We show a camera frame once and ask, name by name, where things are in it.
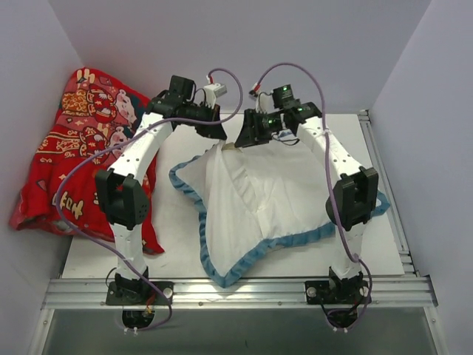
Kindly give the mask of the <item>aluminium rail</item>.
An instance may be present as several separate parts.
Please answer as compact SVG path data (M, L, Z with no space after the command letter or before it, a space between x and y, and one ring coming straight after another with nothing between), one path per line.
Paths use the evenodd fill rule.
M210 280L173 281L172 308L178 309L264 309L307 308L309 293L303 279L246 279L230 288ZM58 279L50 281L43 309L125 310L143 305L107 305L107 287L101 279ZM426 277L376 277L371 306L379 308L424 308L438 304Z
M406 235L404 233L404 227L401 223L398 208L396 206L395 198L389 183L389 178L387 176L387 172L382 162L381 154L375 140L369 111L362 110L357 114L357 116L365 143L367 145L367 150L369 152L370 159L372 161L373 166L377 169L380 175L380 190L386 195L387 200L391 205L389 211L387 212L387 216L389 218L389 224L394 235L396 246L398 247L398 253L401 257L404 272L409 277L419 277L420 274L415 267L414 260L412 259L412 254L409 249L409 244Z

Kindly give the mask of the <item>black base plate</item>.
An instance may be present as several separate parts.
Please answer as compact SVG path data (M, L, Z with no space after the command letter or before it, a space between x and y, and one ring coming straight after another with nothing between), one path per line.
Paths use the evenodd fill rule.
M361 305L371 303L368 282L363 278L307 280L304 282L306 302L310 305Z
M163 296L142 280L115 280L109 284L105 303L107 305L166 305L172 302L174 283L152 281Z

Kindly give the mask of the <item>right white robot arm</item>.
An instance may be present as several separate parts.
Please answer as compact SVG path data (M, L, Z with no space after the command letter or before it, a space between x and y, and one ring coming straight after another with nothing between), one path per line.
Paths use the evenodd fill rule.
M345 302L361 288L361 247L364 230L375 211L378 173L366 168L343 147L328 128L324 113L312 102L294 98L290 85L271 94L273 112L246 109L236 140L237 148L269 143L272 136L290 130L324 164L329 197L325 209L336 225L339 248L329 268L332 279L327 285L330 298Z

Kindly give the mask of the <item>blue white bear pillowcase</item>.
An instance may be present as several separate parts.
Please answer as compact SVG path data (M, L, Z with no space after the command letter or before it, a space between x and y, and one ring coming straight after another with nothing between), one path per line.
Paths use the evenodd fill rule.
M200 262L220 287L241 279L274 249L331 238L323 166L302 143L222 151L220 141L169 172L198 213Z

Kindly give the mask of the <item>aluminium front rail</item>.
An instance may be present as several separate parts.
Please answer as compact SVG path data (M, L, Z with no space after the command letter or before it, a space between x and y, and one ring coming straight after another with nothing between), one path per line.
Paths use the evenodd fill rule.
M230 288L210 280L173 281L172 308L178 309L264 309L307 308L309 293L303 279L246 279ZM101 279L58 279L50 281L43 309L125 310L143 305L107 305L107 287ZM371 306L379 308L424 308L438 304L426 277L376 277Z

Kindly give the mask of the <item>red patterned pillow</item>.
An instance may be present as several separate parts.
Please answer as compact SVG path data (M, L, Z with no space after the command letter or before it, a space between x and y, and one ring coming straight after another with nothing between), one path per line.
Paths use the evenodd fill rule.
M76 70L64 88L54 124L33 156L10 226L72 235L64 222L68 219L86 234L112 242L95 175L120 157L116 145L136 133L148 102L100 70Z

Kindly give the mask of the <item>white pillow yellow edge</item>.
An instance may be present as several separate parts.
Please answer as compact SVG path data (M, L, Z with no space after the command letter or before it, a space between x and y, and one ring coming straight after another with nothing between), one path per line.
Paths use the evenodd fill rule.
M224 151L231 151L231 152L240 152L241 151L241 149L239 147L236 147L234 145L234 142L223 144L221 150L223 152Z

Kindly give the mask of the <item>aluminium right side rail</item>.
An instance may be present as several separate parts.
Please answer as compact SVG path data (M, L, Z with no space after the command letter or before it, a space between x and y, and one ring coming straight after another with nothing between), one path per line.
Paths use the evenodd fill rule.
M389 224L394 235L396 246L398 247L398 253L401 257L404 272L409 277L419 277L420 274L415 267L414 260L412 259L412 254L409 249L409 244L406 235L404 233L404 227L401 223L398 208L396 206L395 198L389 183L389 178L387 176L387 172L382 162L381 154L375 140L369 111L362 110L357 114L357 116L365 143L367 145L367 150L369 152L370 159L372 161L373 166L377 169L380 175L380 190L386 195L387 200L391 205L389 211L387 212L387 216L389 218Z

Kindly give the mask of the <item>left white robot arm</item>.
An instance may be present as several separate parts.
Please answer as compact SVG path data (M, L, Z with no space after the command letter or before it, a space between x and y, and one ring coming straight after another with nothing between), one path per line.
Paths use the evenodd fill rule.
M184 118L204 138L224 140L218 97L227 92L223 84L209 79L204 100L193 101L195 83L177 75L169 88L150 100L141 123L120 157L95 176L101 211L106 215L120 253L115 274L116 292L133 304L149 297L148 267L143 256L142 224L151 209L143 187L145 174L157 151Z

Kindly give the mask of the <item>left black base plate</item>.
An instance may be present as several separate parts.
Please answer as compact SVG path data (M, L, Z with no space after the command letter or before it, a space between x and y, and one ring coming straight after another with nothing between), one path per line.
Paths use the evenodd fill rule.
M109 284L105 303L107 305L166 305L172 302L174 283L152 281L163 296L142 280L115 280Z

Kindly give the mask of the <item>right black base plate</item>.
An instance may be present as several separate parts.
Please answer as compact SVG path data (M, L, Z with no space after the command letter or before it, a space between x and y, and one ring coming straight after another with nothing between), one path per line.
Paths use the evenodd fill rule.
M361 305L371 303L368 282L363 278L307 280L304 282L306 302L310 305Z

